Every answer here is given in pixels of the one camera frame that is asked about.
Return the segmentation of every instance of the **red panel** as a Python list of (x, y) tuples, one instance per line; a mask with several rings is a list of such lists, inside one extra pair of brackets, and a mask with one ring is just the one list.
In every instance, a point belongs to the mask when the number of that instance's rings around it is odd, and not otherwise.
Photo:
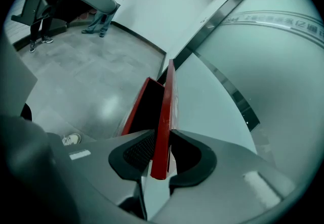
[(169, 161), (170, 130), (178, 125), (178, 90), (176, 84), (176, 71), (173, 60), (169, 61), (167, 80), (158, 123), (155, 151), (152, 163), (151, 176), (164, 180), (167, 177)]
[(133, 109), (132, 109), (130, 115), (128, 116), (128, 119), (127, 119), (127, 121), (125, 123), (125, 126), (124, 126), (124, 129), (123, 129), (123, 132), (121, 133), (122, 136), (123, 135), (127, 135), (127, 134), (130, 133), (130, 129), (131, 129), (131, 126), (132, 126), (133, 119), (135, 117), (135, 114), (136, 114), (136, 111), (138, 109), (138, 106), (140, 105), (140, 101), (141, 101), (141, 99), (143, 97), (143, 94), (144, 94), (144, 91), (145, 91), (146, 86), (148, 84), (148, 81), (149, 81), (149, 78), (147, 78), (145, 80), (145, 82), (144, 82), (144, 84), (142, 86), (142, 89), (140, 90), (140, 92), (139, 92), (139, 94), (137, 96), (137, 99), (135, 101), (135, 104), (133, 106)]
[(164, 86), (147, 78), (138, 93), (133, 108), (121, 123), (122, 131), (117, 136), (145, 129), (157, 129), (164, 95)]

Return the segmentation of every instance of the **white curved surface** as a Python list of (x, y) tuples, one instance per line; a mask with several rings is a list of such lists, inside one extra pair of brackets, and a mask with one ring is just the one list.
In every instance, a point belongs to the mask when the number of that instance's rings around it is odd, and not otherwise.
[(203, 62), (191, 54), (176, 75), (179, 129), (238, 144), (257, 153), (237, 106)]

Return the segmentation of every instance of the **jeans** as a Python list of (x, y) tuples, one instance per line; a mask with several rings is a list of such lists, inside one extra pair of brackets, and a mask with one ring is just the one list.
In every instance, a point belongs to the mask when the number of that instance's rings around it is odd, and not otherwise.
[[(115, 15), (116, 11), (113, 14), (107, 15), (106, 21), (103, 24), (103, 27), (100, 29), (100, 33), (106, 34), (107, 29), (108, 29), (108, 27), (109, 27), (109, 25), (110, 25), (110, 23), (112, 21), (112, 18)], [(102, 12), (97, 11), (97, 13), (96, 13), (95, 17), (93, 18), (91, 24), (88, 26), (87, 31), (93, 32), (95, 30), (96, 26), (100, 23), (103, 16), (104, 16), (104, 14)]]
[[(52, 20), (53, 20), (53, 17), (48, 17), (46, 19), (43, 19), (43, 25), (42, 25), (42, 30), (41, 30), (42, 37), (44, 37), (45, 35), (48, 35)], [(30, 26), (30, 40), (31, 41), (36, 42), (36, 40), (38, 38), (38, 31), (39, 31), (39, 27), (41, 26), (41, 22), (42, 21), (40, 20)]]

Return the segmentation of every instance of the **white label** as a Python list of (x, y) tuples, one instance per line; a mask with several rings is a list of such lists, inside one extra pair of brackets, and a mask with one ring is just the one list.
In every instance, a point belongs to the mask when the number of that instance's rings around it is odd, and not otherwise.
[(76, 152), (74, 154), (71, 154), (70, 158), (71, 158), (71, 160), (75, 160), (75, 159), (78, 159), (78, 158), (86, 157), (88, 155), (91, 155), (89, 150), (82, 150), (82, 151), (78, 151), (78, 152)]

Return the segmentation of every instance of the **white sneaker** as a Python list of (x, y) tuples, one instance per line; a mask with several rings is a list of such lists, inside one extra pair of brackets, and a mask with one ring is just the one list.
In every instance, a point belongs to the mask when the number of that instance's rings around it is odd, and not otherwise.
[(68, 135), (67, 137), (63, 137), (62, 139), (63, 145), (75, 145), (81, 142), (81, 136), (77, 133), (73, 133)]

